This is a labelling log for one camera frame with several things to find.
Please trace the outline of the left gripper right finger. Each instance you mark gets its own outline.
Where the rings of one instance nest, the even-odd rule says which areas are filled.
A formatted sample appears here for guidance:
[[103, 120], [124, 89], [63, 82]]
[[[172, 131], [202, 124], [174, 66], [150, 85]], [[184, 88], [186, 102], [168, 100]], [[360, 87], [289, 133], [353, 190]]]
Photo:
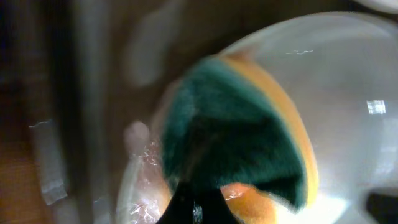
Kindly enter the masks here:
[[202, 224], [238, 224], [220, 189], [212, 189], [198, 195], [202, 208]]

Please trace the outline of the green yellow sponge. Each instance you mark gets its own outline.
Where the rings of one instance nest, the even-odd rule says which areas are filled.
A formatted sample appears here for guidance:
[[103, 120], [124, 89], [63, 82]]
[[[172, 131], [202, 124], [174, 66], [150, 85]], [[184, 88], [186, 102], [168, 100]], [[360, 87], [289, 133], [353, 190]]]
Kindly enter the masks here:
[[292, 212], [318, 193], [313, 147], [294, 103], [255, 62], [212, 56], [183, 76], [161, 129], [162, 169], [174, 195], [220, 189], [239, 223], [274, 223], [274, 200]]

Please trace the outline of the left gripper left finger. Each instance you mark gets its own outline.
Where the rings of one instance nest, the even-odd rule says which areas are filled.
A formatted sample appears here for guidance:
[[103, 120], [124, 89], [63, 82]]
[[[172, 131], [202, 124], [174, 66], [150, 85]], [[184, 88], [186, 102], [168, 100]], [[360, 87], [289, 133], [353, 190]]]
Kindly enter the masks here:
[[195, 196], [188, 182], [180, 182], [156, 224], [193, 224]]

